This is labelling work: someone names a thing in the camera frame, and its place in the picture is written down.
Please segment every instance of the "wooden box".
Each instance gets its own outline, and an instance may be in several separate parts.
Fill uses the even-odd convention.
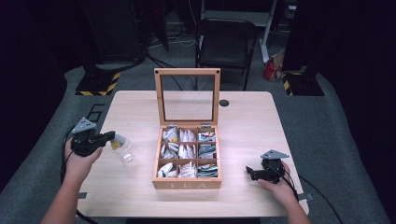
[[[154,70],[154,75],[161,123],[152,175],[154,188],[219,189],[220,69],[158,68]],[[200,86],[201,91],[194,91],[194,81],[203,79],[205,82],[200,83],[205,86]],[[191,87],[187,91],[182,90],[178,82],[190,82]],[[190,135],[181,139],[181,132]]]

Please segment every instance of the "gray carpet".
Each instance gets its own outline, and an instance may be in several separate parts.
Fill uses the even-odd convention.
[[[286,35],[276,34],[270,54],[283,49],[286,41]],[[149,49],[149,53],[176,67],[194,67],[193,47],[171,43],[169,52],[159,46]],[[120,65],[108,64],[105,67]],[[158,66],[146,59],[137,67],[122,72],[115,91],[155,90],[155,67]],[[260,49],[256,48],[247,90],[269,91],[273,94],[299,174],[321,190],[344,223],[389,223],[361,164],[343,108],[332,85],[318,75],[325,96],[288,96],[280,80],[268,82],[262,78],[263,67]],[[99,127],[103,124],[114,92],[109,96],[76,96],[75,87],[83,75],[82,68],[65,74],[68,87],[63,101],[28,158],[0,195],[0,223],[38,223],[60,186],[64,134],[81,117],[87,116],[93,104],[104,104],[97,107],[103,111],[97,124]],[[313,223],[338,223],[323,198],[304,181],[302,183],[304,191],[315,196],[315,200],[308,202],[309,217]],[[99,223],[125,221],[124,218],[110,217],[95,217],[94,220]],[[286,219],[264,217],[262,223],[286,223]]]

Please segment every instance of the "forearm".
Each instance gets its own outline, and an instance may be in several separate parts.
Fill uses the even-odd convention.
[[[41,223],[75,223],[79,183],[65,181]]]
[[[310,224],[308,216],[306,215],[304,209],[300,206],[298,202],[288,203],[284,205],[286,214],[288,217],[289,224]]]

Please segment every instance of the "glass cup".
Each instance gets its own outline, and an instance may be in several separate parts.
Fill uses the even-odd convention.
[[[122,162],[128,163],[134,159],[129,138],[116,134],[114,140],[111,140],[111,147]]]

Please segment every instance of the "lid hinge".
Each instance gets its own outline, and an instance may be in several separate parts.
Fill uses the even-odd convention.
[[[167,128],[177,128],[177,124],[173,123],[173,124],[167,124],[166,125]]]
[[[203,123],[201,124],[201,128],[211,128],[212,126],[210,125],[210,123]]]

